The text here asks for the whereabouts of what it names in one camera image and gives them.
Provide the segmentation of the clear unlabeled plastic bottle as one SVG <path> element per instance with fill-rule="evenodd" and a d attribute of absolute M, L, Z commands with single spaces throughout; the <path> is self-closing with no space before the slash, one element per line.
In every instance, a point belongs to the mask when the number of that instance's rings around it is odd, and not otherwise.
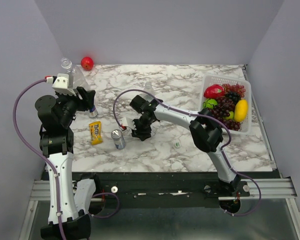
<path fill-rule="evenodd" d="M 73 77 L 73 87 L 83 87 L 86 91 L 90 90 L 90 86 L 80 68 L 73 64 L 68 58 L 63 57 L 61 60 L 61 67 L 67 74 Z"/>

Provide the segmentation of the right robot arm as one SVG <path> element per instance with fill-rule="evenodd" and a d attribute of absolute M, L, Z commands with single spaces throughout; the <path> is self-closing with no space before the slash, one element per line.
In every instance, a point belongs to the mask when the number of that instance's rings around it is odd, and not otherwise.
<path fill-rule="evenodd" d="M 207 153 L 215 166 L 220 182 L 220 191 L 231 196 L 238 190 L 240 176 L 230 164 L 224 147 L 221 123 L 212 117 L 209 110 L 198 113 L 185 111 L 165 105 L 162 100 L 153 99 L 151 102 L 141 96 L 135 96 L 130 106 L 139 114 L 140 118 L 133 119 L 132 136 L 145 141 L 152 135 L 151 124 L 166 121 L 181 126 L 190 131 L 195 146 Z"/>

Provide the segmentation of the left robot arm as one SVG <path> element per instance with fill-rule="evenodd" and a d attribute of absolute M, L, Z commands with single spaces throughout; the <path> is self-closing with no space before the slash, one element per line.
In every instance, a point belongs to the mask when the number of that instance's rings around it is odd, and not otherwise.
<path fill-rule="evenodd" d="M 90 217 L 75 204 L 72 181 L 74 133 L 70 125 L 78 111 L 94 106 L 96 92 L 78 87 L 73 95 L 44 95 L 35 102 L 41 121 L 39 147 L 47 160 L 50 209 L 44 240 L 81 240 L 91 235 Z"/>

